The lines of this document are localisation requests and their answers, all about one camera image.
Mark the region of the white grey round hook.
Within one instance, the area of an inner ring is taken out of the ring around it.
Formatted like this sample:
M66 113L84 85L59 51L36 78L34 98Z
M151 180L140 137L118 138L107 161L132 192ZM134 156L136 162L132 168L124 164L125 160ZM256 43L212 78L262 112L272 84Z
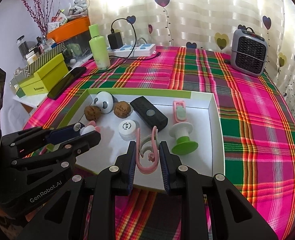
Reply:
M80 135L85 135L87 133L90 133L90 132L94 132L96 131L96 125L95 124L88 124L84 127L81 126L81 123L76 123L74 126L73 126L73 129L75 132L79 132Z

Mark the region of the brown walnut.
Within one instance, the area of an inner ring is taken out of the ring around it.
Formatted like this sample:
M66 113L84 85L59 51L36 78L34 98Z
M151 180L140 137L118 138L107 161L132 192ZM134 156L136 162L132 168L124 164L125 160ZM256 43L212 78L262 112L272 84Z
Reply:
M117 102L114 106L113 113L121 119L127 118L131 114L131 106L125 101Z
M84 109L85 118L88 121L97 121L101 115L101 109L97 106L86 106Z

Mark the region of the white round jar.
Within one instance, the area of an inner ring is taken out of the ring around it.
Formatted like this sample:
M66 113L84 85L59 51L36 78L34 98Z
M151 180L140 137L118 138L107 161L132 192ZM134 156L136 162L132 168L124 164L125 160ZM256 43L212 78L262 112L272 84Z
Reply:
M126 119L119 124L118 132L123 140L131 141L136 139L138 127L138 124L134 120Z

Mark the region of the pink loop clip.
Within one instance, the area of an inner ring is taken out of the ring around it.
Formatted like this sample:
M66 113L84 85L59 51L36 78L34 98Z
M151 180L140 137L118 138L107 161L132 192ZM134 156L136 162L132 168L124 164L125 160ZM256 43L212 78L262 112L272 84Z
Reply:
M141 159L147 153L147 159L152 164L149 167L144 167L141 164ZM156 171L159 163L159 140L158 128L153 126L152 132L147 137L141 139L141 129L136 130L136 165L142 174L152 174Z

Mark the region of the white green spool stamp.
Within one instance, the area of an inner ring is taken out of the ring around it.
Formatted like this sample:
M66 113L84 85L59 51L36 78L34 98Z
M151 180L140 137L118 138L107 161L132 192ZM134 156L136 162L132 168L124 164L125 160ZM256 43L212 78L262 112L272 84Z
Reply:
M176 155L187 155L198 148L198 143L190 140L190 133L193 131L190 122L179 122L174 124L169 130L169 135L176 140L171 152Z

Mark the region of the pink earhook clip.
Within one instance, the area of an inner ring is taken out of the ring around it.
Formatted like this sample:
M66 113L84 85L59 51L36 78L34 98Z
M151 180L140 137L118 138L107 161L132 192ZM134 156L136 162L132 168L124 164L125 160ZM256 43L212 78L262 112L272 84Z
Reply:
M95 121L90 121L87 126L91 126L94 128L95 131L99 132L100 133L100 127L97 126L96 122Z

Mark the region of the lime green shoebox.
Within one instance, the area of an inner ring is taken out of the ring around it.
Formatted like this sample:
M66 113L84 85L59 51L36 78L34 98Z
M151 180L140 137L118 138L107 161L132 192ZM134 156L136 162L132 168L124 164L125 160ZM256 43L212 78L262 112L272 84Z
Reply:
M19 82L19 87L26 96L45 94L68 73L62 53L56 55L32 76Z

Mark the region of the white panda case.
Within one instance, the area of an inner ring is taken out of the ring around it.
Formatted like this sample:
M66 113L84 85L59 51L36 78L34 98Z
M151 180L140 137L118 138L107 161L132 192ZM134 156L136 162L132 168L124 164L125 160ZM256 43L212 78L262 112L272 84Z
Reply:
M95 96L92 105L98 107L102 114L109 114L113 110L114 103L115 98L111 93L101 91Z

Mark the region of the brown walnut in tray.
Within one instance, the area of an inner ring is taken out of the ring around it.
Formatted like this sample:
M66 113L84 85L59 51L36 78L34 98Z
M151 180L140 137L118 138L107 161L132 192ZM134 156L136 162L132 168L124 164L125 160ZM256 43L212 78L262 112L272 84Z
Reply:
M125 101L117 102L114 106L113 113L121 119L127 118L131 114L131 106Z

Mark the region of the chevron pattern box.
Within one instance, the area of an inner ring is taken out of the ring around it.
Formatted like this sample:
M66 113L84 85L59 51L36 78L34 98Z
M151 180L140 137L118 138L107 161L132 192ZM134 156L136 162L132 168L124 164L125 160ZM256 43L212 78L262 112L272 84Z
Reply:
M53 49L43 53L40 57L36 59L32 64L25 66L23 69L18 68L15 70L14 77L18 82L21 80L30 77L38 69L40 69L44 64L50 61L56 55L62 53L66 49L66 46L63 43L60 43Z

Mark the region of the plaid bedspread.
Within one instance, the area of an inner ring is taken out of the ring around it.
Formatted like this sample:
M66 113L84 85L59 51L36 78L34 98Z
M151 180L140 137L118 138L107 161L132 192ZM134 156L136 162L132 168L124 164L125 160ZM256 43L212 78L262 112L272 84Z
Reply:
M88 88L190 90L215 96L227 178L267 220L279 239L295 228L295 121L267 75L234 70L229 55L204 49L158 47L159 57L128 61L99 74L87 65L58 100L45 100L25 127L57 127Z

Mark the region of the black smartphone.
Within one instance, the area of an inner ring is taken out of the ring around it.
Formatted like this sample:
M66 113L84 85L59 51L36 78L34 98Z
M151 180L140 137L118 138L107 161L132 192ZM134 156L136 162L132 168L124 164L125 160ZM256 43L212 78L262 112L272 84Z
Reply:
M56 100L73 82L87 71L86 67L75 67L65 75L48 93L47 98Z

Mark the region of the black rectangular device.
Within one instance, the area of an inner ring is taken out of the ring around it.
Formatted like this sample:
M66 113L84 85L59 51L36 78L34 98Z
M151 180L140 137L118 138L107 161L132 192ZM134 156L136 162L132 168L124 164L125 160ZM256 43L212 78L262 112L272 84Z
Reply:
M132 100L130 105L149 128L156 126L161 131L167 126L168 118L144 96Z

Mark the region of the green white cardboard tray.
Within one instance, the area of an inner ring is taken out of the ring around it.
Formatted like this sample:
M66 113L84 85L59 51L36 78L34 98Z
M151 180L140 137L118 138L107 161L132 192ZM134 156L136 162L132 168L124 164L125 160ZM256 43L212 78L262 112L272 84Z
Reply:
M165 141L169 150L178 145L180 137L197 142L196 150L180 155L182 165L209 177L225 174L222 128L213 94L140 88L109 88L105 91L118 101L131 102L144 96L168 118L166 127L158 132L158 140ZM135 135L128 139L121 137L119 125L122 122L113 113L103 114L97 121L101 134L99 144L79 154L76 166L94 174L104 169L119 173L122 168L116 163L118 157L127 153L130 141L136 141Z

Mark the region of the green lotion bottle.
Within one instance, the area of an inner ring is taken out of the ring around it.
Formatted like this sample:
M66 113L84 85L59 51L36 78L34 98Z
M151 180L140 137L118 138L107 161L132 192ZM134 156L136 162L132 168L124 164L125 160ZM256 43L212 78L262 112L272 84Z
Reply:
M92 24L88 27L91 39L90 49L99 70L106 70L111 66L105 38L99 34L99 26Z

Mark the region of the pink green clip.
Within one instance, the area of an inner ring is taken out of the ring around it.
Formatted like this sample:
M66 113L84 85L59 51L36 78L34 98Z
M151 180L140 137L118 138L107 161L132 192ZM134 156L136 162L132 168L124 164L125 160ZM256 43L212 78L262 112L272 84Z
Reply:
M186 122L187 116L184 101L173 101L172 109L175 123Z

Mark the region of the black charger plug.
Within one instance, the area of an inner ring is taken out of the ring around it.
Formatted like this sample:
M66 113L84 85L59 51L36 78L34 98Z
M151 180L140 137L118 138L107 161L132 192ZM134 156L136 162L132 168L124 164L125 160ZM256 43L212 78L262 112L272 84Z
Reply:
M114 32L107 35L111 50L120 49L123 46L122 36L120 32Z

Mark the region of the white power strip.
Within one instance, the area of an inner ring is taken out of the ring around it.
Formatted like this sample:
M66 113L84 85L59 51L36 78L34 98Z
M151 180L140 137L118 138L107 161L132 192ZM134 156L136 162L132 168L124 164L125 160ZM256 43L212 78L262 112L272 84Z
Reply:
M155 44L140 44L139 46L133 47L132 45L124 45L120 49L111 50L107 48L110 56L117 57L149 57L156 52Z

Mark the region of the dried flower branches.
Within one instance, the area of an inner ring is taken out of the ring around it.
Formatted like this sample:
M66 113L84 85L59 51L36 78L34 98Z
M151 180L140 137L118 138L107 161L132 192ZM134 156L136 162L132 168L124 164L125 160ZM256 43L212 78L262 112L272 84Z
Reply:
M21 0L30 17L36 23L42 36L48 34L48 24L52 19L52 7L54 0L33 0L33 6L27 0Z

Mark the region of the orange lidded storage box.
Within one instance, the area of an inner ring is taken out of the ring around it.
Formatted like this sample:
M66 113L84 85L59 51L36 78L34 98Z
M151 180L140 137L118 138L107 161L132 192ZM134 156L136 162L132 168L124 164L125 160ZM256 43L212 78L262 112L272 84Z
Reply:
M88 31L90 26L89 17L80 17L69 21L47 34L47 39L53 39L56 43L61 43Z

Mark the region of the grey mini heater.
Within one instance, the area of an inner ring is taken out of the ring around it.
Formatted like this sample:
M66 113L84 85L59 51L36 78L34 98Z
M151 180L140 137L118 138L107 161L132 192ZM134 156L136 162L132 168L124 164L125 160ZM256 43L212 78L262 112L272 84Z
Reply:
M231 66L243 74L258 77L267 62L267 49L266 40L254 33L252 28L237 29L231 46Z

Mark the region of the heart pattern curtain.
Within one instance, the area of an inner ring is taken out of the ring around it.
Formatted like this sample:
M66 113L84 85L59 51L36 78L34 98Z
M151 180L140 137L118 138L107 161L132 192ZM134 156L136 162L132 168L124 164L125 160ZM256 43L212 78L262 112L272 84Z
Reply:
M252 28L268 45L265 70L295 119L295 4L292 0L89 0L101 35L120 31L160 46L231 53L233 34Z

